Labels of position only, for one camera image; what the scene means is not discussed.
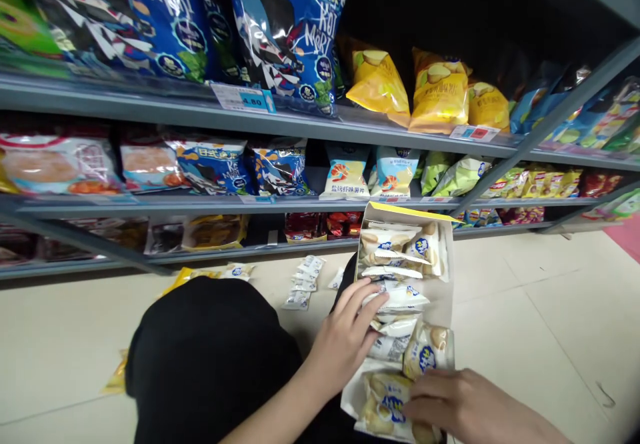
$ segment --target price tag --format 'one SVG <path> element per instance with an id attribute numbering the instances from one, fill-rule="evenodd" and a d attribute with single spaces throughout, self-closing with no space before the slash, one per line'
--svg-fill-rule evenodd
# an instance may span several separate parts
<path id="1" fill-rule="evenodd" d="M 223 109 L 275 114 L 275 104 L 270 91 L 226 84 L 209 85 Z"/>
<path id="2" fill-rule="evenodd" d="M 449 137 L 465 141 L 489 142 L 498 132 L 500 129 L 494 127 L 459 125 L 455 127 Z"/>

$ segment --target black pants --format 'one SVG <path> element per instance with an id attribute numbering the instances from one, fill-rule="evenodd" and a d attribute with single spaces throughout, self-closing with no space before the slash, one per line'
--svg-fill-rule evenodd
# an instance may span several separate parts
<path id="1" fill-rule="evenodd" d="M 355 255 L 336 301 L 354 274 Z M 138 409 L 135 442 L 216 443 L 301 364 L 296 342 L 252 285 L 192 279 L 147 310 L 131 341 L 125 376 Z M 380 441 L 354 432 L 353 424 L 338 395 L 298 442 Z"/>

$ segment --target yellow potato chip bag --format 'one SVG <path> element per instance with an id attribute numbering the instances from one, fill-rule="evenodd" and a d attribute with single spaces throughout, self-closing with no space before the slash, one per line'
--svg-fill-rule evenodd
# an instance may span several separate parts
<path id="1" fill-rule="evenodd" d="M 462 61 L 445 59 L 416 47 L 413 66 L 415 92 L 409 130 L 450 134 L 450 124 L 467 124 L 469 68 Z"/>
<path id="2" fill-rule="evenodd" d="M 408 127 L 409 98 L 389 53 L 355 39 L 345 45 L 345 53 L 349 52 L 353 86 L 347 98 L 370 111 L 386 113 L 390 120 Z"/>
<path id="3" fill-rule="evenodd" d="M 469 83 L 469 125 L 509 132 L 509 102 L 497 87 L 484 82 Z"/>

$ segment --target hand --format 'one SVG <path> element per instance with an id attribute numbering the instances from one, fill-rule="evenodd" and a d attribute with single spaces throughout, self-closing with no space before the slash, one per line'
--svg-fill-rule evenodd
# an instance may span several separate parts
<path id="1" fill-rule="evenodd" d="M 389 294 L 374 297 L 360 310 L 367 296 L 380 291 L 379 285 L 370 282 L 368 277 L 360 279 L 344 290 L 299 370 L 316 396 L 326 401 L 342 391 L 379 336 L 369 324 Z"/>
<path id="2" fill-rule="evenodd" d="M 470 369 L 427 371 L 403 413 L 465 444 L 570 444 L 544 417 Z"/>

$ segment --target person's left hand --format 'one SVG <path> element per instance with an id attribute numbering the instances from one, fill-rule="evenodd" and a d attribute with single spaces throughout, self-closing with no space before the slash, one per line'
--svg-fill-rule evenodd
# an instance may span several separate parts
<path id="1" fill-rule="evenodd" d="M 333 312 L 322 322 L 300 368 L 300 374 L 313 383 L 314 392 L 326 401 L 342 391 L 379 336 L 369 324 L 389 294 L 374 297 L 360 311 L 362 301 L 380 291 L 379 285 L 370 282 L 368 277 L 360 279 L 344 290 Z"/>

